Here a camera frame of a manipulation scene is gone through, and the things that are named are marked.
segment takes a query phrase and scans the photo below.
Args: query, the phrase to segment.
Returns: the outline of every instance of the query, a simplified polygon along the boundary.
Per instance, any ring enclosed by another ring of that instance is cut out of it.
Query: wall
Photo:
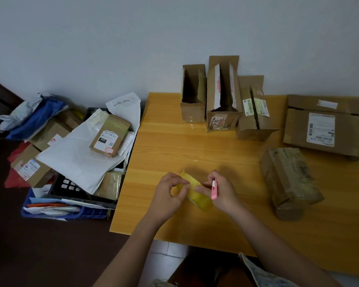
[[[225,54],[266,94],[359,95],[359,0],[0,0],[0,83],[24,99],[179,92]]]

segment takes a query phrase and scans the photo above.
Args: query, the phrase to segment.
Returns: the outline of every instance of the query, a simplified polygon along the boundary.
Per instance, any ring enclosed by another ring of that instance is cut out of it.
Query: pink pen
[[[213,180],[213,183],[211,184],[211,199],[216,199],[218,196],[218,185],[215,180]]]

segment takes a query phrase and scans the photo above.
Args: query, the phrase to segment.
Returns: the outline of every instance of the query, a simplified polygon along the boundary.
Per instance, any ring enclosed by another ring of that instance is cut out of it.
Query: red cloth
[[[21,153],[30,145],[29,142],[21,142],[19,147],[15,149],[7,158],[10,163],[15,161]],[[53,183],[54,176],[48,181],[47,184]],[[15,169],[11,168],[7,179],[4,182],[5,188],[20,188],[20,187],[31,187],[28,182],[24,181],[23,178],[16,172]]]

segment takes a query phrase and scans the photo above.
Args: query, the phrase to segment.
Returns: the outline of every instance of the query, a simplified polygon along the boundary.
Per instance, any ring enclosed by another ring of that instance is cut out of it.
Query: blue plastic crate
[[[26,207],[27,204],[31,204],[31,200],[29,198],[34,198],[35,195],[33,193],[32,188],[29,189],[27,198],[24,201],[23,207]],[[81,207],[81,211],[78,213],[72,213],[68,215],[46,215],[46,214],[31,214],[26,212],[24,208],[21,208],[21,216],[23,217],[33,217],[33,218],[64,218],[66,220],[76,220],[76,219],[85,219],[85,218],[105,218],[108,215],[107,209],[97,209],[90,207]]]

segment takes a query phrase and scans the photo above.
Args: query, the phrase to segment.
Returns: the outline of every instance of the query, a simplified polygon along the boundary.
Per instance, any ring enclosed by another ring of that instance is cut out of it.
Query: wooden table
[[[242,202],[291,246],[321,268],[359,275],[359,162],[338,154],[301,149],[325,200],[298,222],[274,215],[259,169],[267,148],[283,144],[286,96],[267,96],[274,125],[266,142],[240,141],[234,131],[206,133],[205,124],[183,124],[180,94],[150,93],[110,231],[131,234],[147,211],[159,179],[183,169],[198,181],[218,169],[234,184]],[[158,231],[158,240],[254,256],[243,233],[212,207],[203,212],[185,200]]]

